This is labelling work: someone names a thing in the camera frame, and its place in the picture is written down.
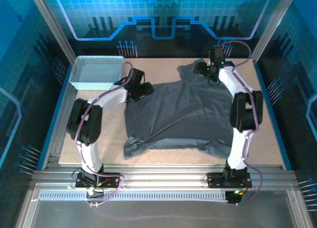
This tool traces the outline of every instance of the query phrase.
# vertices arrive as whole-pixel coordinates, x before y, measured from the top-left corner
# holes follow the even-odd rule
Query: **black mounting plate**
[[[95,188],[117,188],[119,187],[120,183],[120,174],[119,173],[106,173],[104,172],[103,174],[105,175],[117,175],[118,177],[101,177],[101,176],[96,176],[92,175],[87,176],[87,173],[81,173],[79,172],[77,174],[77,179],[76,179],[76,188],[90,188],[90,187],[95,187]]]
[[[252,187],[252,181],[250,174],[247,173],[246,182],[248,188]],[[208,188],[234,188],[241,189],[246,188],[246,183],[240,179],[231,179],[230,182],[226,182],[222,172],[209,172],[207,173]]]

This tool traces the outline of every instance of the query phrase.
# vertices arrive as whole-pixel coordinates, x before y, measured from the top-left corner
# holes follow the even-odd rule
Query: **blue side panel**
[[[260,71],[260,68],[259,68],[258,64],[255,65],[255,69],[256,69],[256,72],[257,72],[257,75],[258,75],[258,79],[259,79],[259,83],[260,83],[261,89],[263,91],[264,99],[265,99],[266,105],[267,105],[267,110],[268,110],[269,116],[271,118],[271,122],[272,122],[272,125],[273,125],[273,128],[274,128],[275,136],[276,136],[276,139],[277,139],[277,142],[278,142],[278,145],[279,145],[279,149],[280,149],[280,152],[281,152],[281,155],[282,155],[282,159],[283,159],[284,164],[285,164],[285,169],[286,170],[292,170],[291,163],[290,163],[290,161],[288,159],[288,156],[287,156],[287,153],[286,153],[286,148],[285,148],[284,142],[282,140],[282,135],[281,135],[281,133],[279,131],[279,128],[278,128],[278,125],[277,125],[277,121],[276,121],[276,118],[275,118],[275,115],[274,115],[274,112],[273,112],[273,107],[272,107],[272,105],[270,103],[270,100],[269,100],[269,97],[268,97],[268,94],[267,94],[267,90],[266,90],[266,87],[265,87],[265,84],[264,84],[264,80],[262,78],[261,71]]]
[[[294,0],[293,3],[299,10],[310,31],[317,39],[317,4],[316,0]]]
[[[56,124],[57,115],[58,115],[58,112],[59,112],[59,109],[60,109],[60,106],[61,106],[61,102],[63,100],[63,96],[64,96],[64,93],[65,93],[65,90],[66,90],[66,86],[68,84],[68,79],[69,79],[69,76],[70,76],[71,68],[72,68],[72,65],[70,65],[68,70],[67,70],[66,78],[65,78],[65,81],[63,83],[63,87],[62,87],[62,89],[60,91],[60,95],[59,95],[59,98],[58,98],[58,101],[57,101],[57,105],[56,105],[56,108],[55,108],[55,111],[54,111],[54,114],[53,114],[52,122],[50,124],[50,128],[49,128],[49,131],[48,131],[48,135],[46,137],[46,140],[45,140],[45,143],[44,143],[44,146],[43,146],[43,150],[42,150],[42,153],[41,153],[41,156],[40,156],[40,160],[39,160],[39,163],[38,163],[38,166],[37,166],[37,170],[42,170],[42,166],[43,166],[43,163],[44,163],[44,160],[45,160],[45,156],[46,156],[46,153],[48,152],[48,149],[49,149],[49,144],[50,144],[51,137],[52,137],[52,134],[53,134],[53,129],[54,129],[54,126]]]
[[[0,0],[0,227],[14,227],[69,62],[33,0]]]

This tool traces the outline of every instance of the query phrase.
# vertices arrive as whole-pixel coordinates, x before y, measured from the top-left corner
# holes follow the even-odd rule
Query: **blue acrylic panel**
[[[14,227],[68,62],[33,0],[0,0],[0,227]]]
[[[218,40],[254,48],[279,0],[47,0],[77,55],[116,55],[133,40],[140,57],[201,57]],[[156,45],[156,52],[149,50]],[[245,56],[238,48],[236,57]]]
[[[271,105],[300,180],[317,178],[316,2],[293,0],[259,60],[267,91],[281,95]]]

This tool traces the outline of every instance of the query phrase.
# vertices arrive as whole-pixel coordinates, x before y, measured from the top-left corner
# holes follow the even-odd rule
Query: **aluminum frame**
[[[287,191],[287,195],[297,227],[313,228],[314,226],[306,209],[306,204],[301,191],[299,189],[295,189],[294,187],[293,189]]]
[[[251,58],[253,63],[255,64],[260,59],[264,49],[266,48],[267,44],[269,43],[271,37],[273,36],[275,30],[281,23],[288,7],[292,3],[293,0],[280,0],[278,3],[270,21],[268,22],[259,42],[257,43]]]
[[[265,191],[288,190],[291,185],[296,186],[296,177],[292,171],[284,171],[276,166],[257,166],[263,173],[264,183],[262,189]],[[54,167],[45,171],[37,171],[32,181],[35,183],[67,184],[74,187],[75,180],[71,174],[76,167]],[[219,190],[209,189],[202,181],[208,172],[222,172],[223,166],[211,165],[112,165],[107,166],[108,173],[119,172],[125,176],[122,185],[125,189],[142,190]],[[256,190],[260,183],[260,176],[256,171],[248,170],[253,188]]]

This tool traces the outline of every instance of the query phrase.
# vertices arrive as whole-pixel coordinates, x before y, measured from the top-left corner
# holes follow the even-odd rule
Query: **glass panel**
[[[95,209],[85,201],[39,201],[31,227],[295,227],[282,192],[261,192],[255,200],[242,202],[236,207],[217,202],[117,201]]]
[[[0,19],[0,227],[13,227],[68,63],[33,0],[0,0]]]
[[[317,172],[316,2],[293,0],[259,60],[291,166],[299,181],[312,177],[314,183]]]
[[[254,49],[280,0],[47,1],[77,55],[202,57],[226,40]]]

